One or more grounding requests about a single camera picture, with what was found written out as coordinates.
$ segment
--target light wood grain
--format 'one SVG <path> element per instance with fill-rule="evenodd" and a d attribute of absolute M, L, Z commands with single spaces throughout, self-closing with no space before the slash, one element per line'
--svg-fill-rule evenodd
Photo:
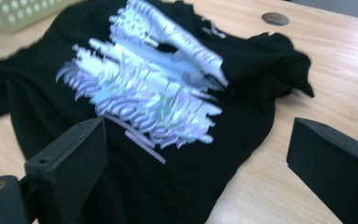
<path fill-rule="evenodd" d="M 295 117 L 323 122 L 358 140 L 358 19 L 279 0 L 186 2 L 233 35 L 289 36 L 312 60 L 310 83 L 316 94 L 310 99 L 295 92 L 276 102 L 270 135 L 228 183 L 207 223 L 340 223 L 287 167 L 286 154 Z M 266 24 L 261 20 L 266 12 L 282 13 L 290 23 Z M 16 34 L 0 30 L 0 57 L 36 41 L 53 18 Z M 23 162 L 10 117 L 4 116 L 0 118 L 0 175 L 23 176 Z"/>

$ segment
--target white and purple graphic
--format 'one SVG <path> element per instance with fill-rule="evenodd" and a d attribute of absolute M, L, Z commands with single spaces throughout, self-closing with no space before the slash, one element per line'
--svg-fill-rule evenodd
<path fill-rule="evenodd" d="M 222 110 L 209 103 L 214 98 L 206 91 L 228 84 L 222 58 L 142 0 L 128 1 L 110 21 L 111 42 L 91 39 L 92 49 L 74 46 L 76 58 L 58 72 L 57 81 L 75 89 L 76 99 L 89 97 L 98 116 L 121 125 L 162 163 L 156 146 L 212 143 L 209 116 Z M 160 51 L 160 44 L 177 50 Z"/>

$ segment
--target plastic basket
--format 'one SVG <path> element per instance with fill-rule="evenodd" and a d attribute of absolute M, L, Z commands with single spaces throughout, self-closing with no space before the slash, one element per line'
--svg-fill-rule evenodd
<path fill-rule="evenodd" d="M 0 0 L 0 27 L 14 32 L 80 0 Z"/>

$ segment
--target black t-shirt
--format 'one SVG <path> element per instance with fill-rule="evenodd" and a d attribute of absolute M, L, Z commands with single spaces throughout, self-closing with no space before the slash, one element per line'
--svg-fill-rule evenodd
<path fill-rule="evenodd" d="M 313 96 L 309 68 L 284 35 L 228 35 L 184 2 L 87 1 L 0 61 L 0 116 L 27 159 L 105 117 L 109 164 L 76 223 L 204 223 L 275 99 Z"/>

